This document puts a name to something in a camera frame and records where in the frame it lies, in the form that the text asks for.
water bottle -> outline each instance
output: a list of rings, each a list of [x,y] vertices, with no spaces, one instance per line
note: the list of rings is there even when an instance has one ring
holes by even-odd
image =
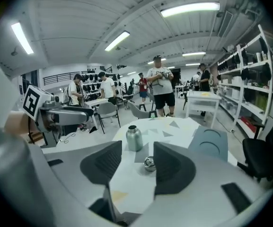
[[[141,131],[135,125],[129,126],[128,131],[126,132],[126,138],[129,150],[139,151],[142,149]]]

ceiling vent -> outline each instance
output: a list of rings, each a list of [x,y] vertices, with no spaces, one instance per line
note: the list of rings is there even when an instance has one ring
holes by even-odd
[[[220,26],[220,30],[218,32],[218,37],[224,37],[229,32],[229,24],[233,18],[233,14],[226,11],[225,16],[222,20],[222,24]]]

ceiling light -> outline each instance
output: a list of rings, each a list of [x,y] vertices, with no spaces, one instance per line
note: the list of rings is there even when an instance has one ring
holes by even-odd
[[[193,12],[193,11],[218,11],[220,9],[220,4],[218,2],[199,2],[186,4],[183,6],[161,10],[163,17],[169,17],[171,15]]]
[[[194,53],[187,53],[183,54],[183,56],[191,56],[191,55],[205,55],[206,52],[194,52]]]
[[[11,25],[11,28],[15,34],[15,36],[18,38],[18,41],[21,43],[22,47],[24,48],[24,50],[26,51],[26,53],[29,54],[33,54],[33,50],[31,49],[25,35],[24,32],[22,30],[21,24],[20,23],[16,23]]]
[[[199,66],[200,63],[191,63],[191,64],[186,64],[186,66]]]
[[[166,60],[165,58],[161,59],[161,61],[165,61],[165,60]],[[150,65],[150,64],[153,64],[153,63],[154,63],[154,61],[148,62],[149,65]]]
[[[111,44],[109,44],[107,46],[107,48],[105,48],[105,51],[110,51],[112,50],[115,46],[117,46],[121,41],[123,41],[125,38],[127,38],[130,35],[129,32],[127,31],[123,31],[115,40],[113,40],[111,42]]]

black shorts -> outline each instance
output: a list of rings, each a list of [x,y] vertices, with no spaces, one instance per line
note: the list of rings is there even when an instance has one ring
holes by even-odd
[[[175,106],[174,93],[155,95],[154,100],[155,100],[156,109],[162,109],[165,106],[165,103],[169,107]]]
[[[114,105],[116,105],[116,98],[115,97],[110,97],[110,98],[108,98],[108,102],[113,103]]]

blue shorts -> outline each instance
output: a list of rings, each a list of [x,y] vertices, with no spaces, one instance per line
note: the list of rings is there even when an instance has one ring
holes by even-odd
[[[147,92],[140,92],[140,97],[146,98],[147,97]]]

